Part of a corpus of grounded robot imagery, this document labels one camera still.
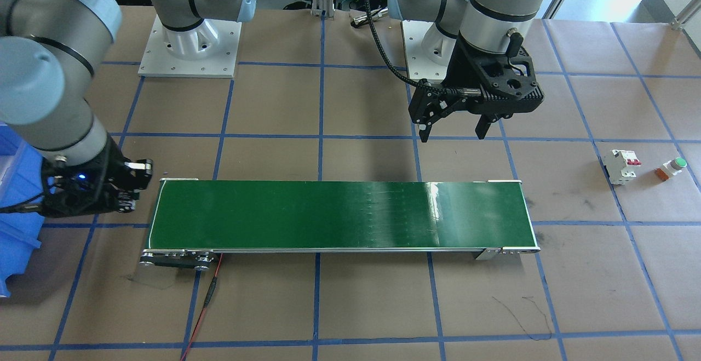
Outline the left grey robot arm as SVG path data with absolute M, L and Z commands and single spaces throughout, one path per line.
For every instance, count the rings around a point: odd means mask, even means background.
M 438 82 L 414 84 L 409 114 L 428 141 L 436 122 L 457 111 L 478 114 L 475 133 L 514 114 L 535 111 L 545 94 L 524 37 L 543 0 L 388 0 L 389 15 L 431 22 L 428 49 L 446 60 Z

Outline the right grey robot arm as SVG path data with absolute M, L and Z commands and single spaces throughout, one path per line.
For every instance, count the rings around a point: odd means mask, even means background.
M 143 76 L 226 77 L 256 0 L 151 0 Z M 153 173 L 125 157 L 85 99 L 122 21 L 116 0 L 2 0 L 2 122 L 43 157 L 42 189 L 2 207 L 73 217 L 131 212 Z

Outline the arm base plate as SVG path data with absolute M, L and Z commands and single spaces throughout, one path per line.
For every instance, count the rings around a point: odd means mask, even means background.
M 151 27 L 138 74 L 144 77 L 234 77 L 241 22 L 205 19 L 191 31 Z
M 401 22 L 406 64 L 413 76 L 443 76 L 456 43 L 439 31 L 434 22 L 405 20 Z

